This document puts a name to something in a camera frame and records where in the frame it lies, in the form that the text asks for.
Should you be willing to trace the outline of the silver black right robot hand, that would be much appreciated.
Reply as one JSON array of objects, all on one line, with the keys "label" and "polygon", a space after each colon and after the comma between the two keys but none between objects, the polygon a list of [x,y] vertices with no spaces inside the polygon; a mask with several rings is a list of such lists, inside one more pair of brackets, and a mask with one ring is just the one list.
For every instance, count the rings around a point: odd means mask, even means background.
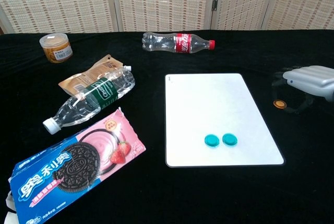
[{"label": "silver black right robot hand", "polygon": [[[312,65],[306,67],[293,66],[274,73],[275,80],[271,84],[273,105],[286,113],[299,114],[309,108],[316,98],[324,98],[333,103],[333,69]],[[278,98],[277,88],[289,85],[305,94],[304,101],[297,107],[291,108]]]}]

